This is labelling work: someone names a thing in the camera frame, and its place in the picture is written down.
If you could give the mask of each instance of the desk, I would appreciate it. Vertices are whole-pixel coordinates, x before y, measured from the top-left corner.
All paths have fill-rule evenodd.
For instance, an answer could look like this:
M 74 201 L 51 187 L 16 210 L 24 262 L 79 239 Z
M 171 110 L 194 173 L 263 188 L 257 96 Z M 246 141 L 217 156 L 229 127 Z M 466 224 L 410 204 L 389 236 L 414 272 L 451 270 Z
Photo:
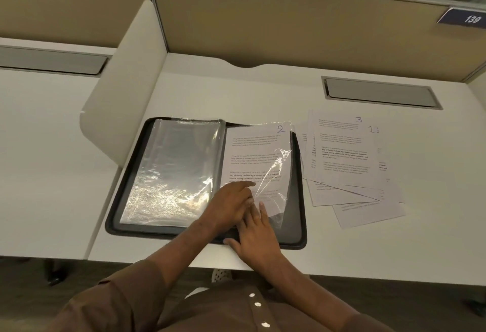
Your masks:
M 88 256 L 118 169 L 79 129 L 97 81 L 0 70 L 0 255 Z
M 321 76 L 430 86 L 444 110 L 326 100 Z M 308 242 L 283 251 L 302 272 L 486 285 L 486 112 L 466 84 L 225 61 L 169 53 L 143 122 L 174 116 L 254 124 L 307 119 L 309 109 L 354 111 L 385 132 L 405 217 L 342 230 L 332 207 L 304 199 Z M 167 241 L 113 236 L 101 226 L 90 260 L 134 262 Z M 209 244 L 191 266 L 247 269 Z

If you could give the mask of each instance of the desk leg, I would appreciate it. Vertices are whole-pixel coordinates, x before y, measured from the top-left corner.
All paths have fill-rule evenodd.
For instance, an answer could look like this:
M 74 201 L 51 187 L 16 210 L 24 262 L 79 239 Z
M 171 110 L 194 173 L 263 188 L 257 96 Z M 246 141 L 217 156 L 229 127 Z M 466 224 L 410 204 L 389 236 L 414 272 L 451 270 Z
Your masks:
M 44 259 L 44 274 L 47 284 L 49 286 L 56 286 L 66 279 L 68 276 L 68 268 L 64 264 L 61 264 L 55 269 L 54 259 Z
M 477 316 L 486 317 L 486 294 L 484 295 L 484 302 L 466 300 L 464 303 Z

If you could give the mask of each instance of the blue sign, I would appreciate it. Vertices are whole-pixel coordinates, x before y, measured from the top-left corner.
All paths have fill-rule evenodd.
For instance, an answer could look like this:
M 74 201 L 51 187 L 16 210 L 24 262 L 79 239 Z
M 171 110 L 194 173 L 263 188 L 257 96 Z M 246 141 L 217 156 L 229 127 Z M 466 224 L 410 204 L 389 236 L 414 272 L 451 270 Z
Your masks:
M 437 23 L 486 29 L 486 12 L 451 7 Z

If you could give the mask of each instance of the dark floor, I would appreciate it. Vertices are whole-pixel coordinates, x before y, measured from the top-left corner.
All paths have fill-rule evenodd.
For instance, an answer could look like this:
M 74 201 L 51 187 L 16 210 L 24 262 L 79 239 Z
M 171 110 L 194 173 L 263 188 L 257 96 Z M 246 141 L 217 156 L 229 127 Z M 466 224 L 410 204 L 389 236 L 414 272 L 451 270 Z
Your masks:
M 18 263 L 12 259 L 0 260 L 0 331 L 43 330 L 74 294 L 124 266 L 76 261 L 67 280 L 48 287 L 43 279 L 42 261 Z M 172 290 L 167 307 L 171 308 L 194 288 L 208 285 L 210 275 L 210 269 L 188 269 Z M 381 320 L 397 332 L 486 331 L 486 319 L 473 315 L 461 303 L 464 298 L 482 298 L 484 287 L 323 276 L 312 278 L 357 310 Z

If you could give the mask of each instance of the shirt sleeve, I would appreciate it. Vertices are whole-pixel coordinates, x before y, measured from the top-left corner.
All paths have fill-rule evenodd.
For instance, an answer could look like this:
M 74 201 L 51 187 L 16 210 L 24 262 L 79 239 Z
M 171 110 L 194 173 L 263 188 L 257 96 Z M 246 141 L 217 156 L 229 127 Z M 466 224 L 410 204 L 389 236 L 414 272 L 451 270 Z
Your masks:
M 372 317 L 357 314 L 349 319 L 340 332 L 393 332 L 393 330 Z
M 166 296 L 161 271 L 139 261 L 70 299 L 46 332 L 152 332 Z

